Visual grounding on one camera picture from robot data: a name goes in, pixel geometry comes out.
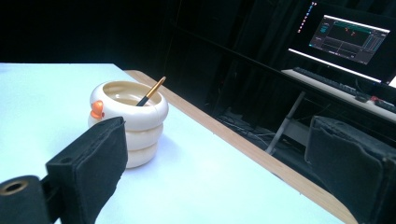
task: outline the pen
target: pen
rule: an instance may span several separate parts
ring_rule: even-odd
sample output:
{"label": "pen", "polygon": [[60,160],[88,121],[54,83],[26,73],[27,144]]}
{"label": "pen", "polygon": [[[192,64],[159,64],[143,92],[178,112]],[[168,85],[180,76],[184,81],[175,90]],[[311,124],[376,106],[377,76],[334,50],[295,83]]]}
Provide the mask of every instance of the pen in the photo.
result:
{"label": "pen", "polygon": [[160,88],[160,86],[163,84],[163,82],[165,81],[166,77],[161,78],[160,81],[157,82],[157,84],[155,84],[151,90],[149,90],[149,92],[139,101],[139,103],[137,103],[136,106],[143,106],[148,99],[154,94],[154,92],[156,90],[158,90],[158,88]]}

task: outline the white desk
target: white desk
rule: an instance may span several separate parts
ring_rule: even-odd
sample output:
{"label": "white desk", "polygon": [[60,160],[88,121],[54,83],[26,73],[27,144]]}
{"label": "white desk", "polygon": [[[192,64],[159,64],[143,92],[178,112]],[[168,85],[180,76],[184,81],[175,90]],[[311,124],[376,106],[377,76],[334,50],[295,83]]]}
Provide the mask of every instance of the white desk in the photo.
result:
{"label": "white desk", "polygon": [[282,70],[282,73],[284,73],[288,77],[297,79],[297,80],[299,80],[313,88],[316,88],[320,91],[324,91],[332,96],[335,96],[340,100],[343,100],[351,105],[356,106],[357,108],[366,110],[366,111],[368,111],[382,119],[386,119],[389,122],[396,123],[396,114],[395,113],[392,113],[388,110],[385,110],[381,107],[376,106],[372,101],[367,101],[366,103],[362,103],[362,102],[356,100],[354,96],[352,96],[346,92],[339,91],[336,88],[333,88],[333,87],[326,85],[322,82],[316,81],[311,77],[307,77],[303,74],[295,72],[292,69]]}
{"label": "white desk", "polygon": [[[43,178],[88,129],[91,91],[115,79],[133,80],[112,64],[0,63],[0,182]],[[124,172],[97,223],[341,221],[170,105],[156,157]]]}

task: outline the monitor screen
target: monitor screen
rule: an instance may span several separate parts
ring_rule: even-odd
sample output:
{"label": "monitor screen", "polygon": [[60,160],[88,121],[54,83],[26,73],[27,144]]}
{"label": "monitor screen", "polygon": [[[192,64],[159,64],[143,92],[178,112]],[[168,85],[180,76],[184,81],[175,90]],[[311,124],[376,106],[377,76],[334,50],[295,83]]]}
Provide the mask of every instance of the monitor screen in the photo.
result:
{"label": "monitor screen", "polygon": [[311,2],[289,51],[396,87],[396,20]]}

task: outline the ceramic cup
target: ceramic cup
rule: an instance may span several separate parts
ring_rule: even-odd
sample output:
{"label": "ceramic cup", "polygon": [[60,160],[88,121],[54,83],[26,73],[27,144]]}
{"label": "ceramic cup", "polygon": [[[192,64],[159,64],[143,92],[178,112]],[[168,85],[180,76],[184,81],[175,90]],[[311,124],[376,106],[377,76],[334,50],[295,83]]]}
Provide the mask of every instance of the ceramic cup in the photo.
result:
{"label": "ceramic cup", "polygon": [[91,94],[91,113],[88,126],[104,119],[123,117],[128,147],[126,168],[150,161],[157,151],[158,139],[163,133],[163,121],[168,114],[168,103],[155,92],[144,106],[135,106],[151,89],[131,81],[109,81],[97,86]]}

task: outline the orange knob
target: orange knob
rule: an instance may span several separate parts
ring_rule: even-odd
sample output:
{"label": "orange knob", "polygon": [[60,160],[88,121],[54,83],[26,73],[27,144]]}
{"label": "orange knob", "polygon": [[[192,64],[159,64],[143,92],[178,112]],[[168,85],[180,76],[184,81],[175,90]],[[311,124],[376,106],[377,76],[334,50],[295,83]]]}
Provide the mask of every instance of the orange knob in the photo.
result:
{"label": "orange knob", "polygon": [[94,119],[101,119],[102,117],[105,116],[105,113],[103,113],[103,102],[102,101],[95,101],[93,104],[91,104],[91,116]]}

